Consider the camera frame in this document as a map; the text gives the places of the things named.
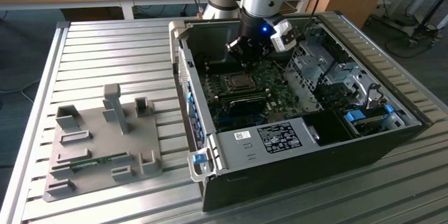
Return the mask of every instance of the psu label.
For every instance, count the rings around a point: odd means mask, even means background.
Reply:
[[[257,128],[263,143],[265,150],[269,153],[282,152],[299,147],[301,143],[295,132],[289,123]]]

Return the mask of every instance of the table leg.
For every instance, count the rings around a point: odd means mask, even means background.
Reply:
[[[295,6],[295,13],[305,13],[307,8],[309,0],[298,0],[297,6]]]
[[[121,1],[119,5],[123,19],[133,19],[133,12],[131,12],[133,1]]]

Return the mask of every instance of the blue clip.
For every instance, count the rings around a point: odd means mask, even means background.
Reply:
[[[362,114],[359,110],[353,110],[346,113],[346,118],[351,122],[351,121],[363,119],[365,115]]]
[[[193,159],[193,164],[194,165],[205,163],[206,162],[206,154],[194,154],[191,159]]]
[[[393,112],[393,110],[394,110],[393,107],[391,107],[389,104],[387,104],[383,108],[385,108],[386,113],[389,113],[389,114],[390,114],[390,113]]]

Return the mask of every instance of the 3d printed tray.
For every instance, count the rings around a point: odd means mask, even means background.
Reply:
[[[151,102],[143,97],[121,105],[118,97],[119,86],[107,84],[103,108],[58,107],[43,201],[161,174]]]

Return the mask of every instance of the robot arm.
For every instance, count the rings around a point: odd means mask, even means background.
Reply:
[[[226,47],[231,57],[246,67],[271,48],[282,52],[295,45],[294,29],[278,14],[281,4],[282,0],[207,0],[203,18],[233,17],[231,10],[239,8],[238,36]]]

